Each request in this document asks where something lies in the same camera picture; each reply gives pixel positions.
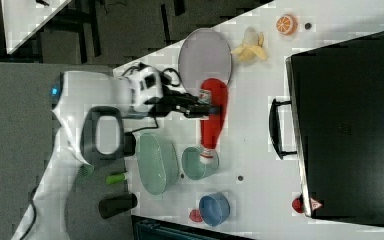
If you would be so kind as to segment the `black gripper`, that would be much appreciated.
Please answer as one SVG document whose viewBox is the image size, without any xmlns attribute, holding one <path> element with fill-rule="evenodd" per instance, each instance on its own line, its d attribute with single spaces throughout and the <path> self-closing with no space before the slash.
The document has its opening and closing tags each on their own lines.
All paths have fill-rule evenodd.
<svg viewBox="0 0 384 240">
<path fill-rule="evenodd" d="M 170 112 L 182 113 L 187 118 L 202 118 L 217 115 L 221 112 L 219 106 L 197 105 L 199 100 L 189 93 L 181 93 L 162 86 L 163 97 L 158 100 L 148 112 L 149 117 L 165 117 Z"/>
</svg>

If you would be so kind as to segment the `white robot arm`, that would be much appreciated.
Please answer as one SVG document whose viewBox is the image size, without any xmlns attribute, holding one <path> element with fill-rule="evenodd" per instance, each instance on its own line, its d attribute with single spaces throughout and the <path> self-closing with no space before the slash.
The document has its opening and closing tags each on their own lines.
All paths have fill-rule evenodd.
<svg viewBox="0 0 384 240">
<path fill-rule="evenodd" d="M 52 114 L 60 127 L 46 170 L 11 240 L 70 240 L 65 208 L 80 168 L 107 166 L 134 154 L 134 135 L 123 131 L 125 119 L 165 117 L 172 111 L 202 118 L 221 111 L 206 96 L 177 91 L 164 72 L 143 63 L 118 77 L 66 71 L 51 95 Z M 102 117 L 114 119 L 118 127 L 120 142 L 110 153 L 100 151 L 96 143 Z"/>
</svg>

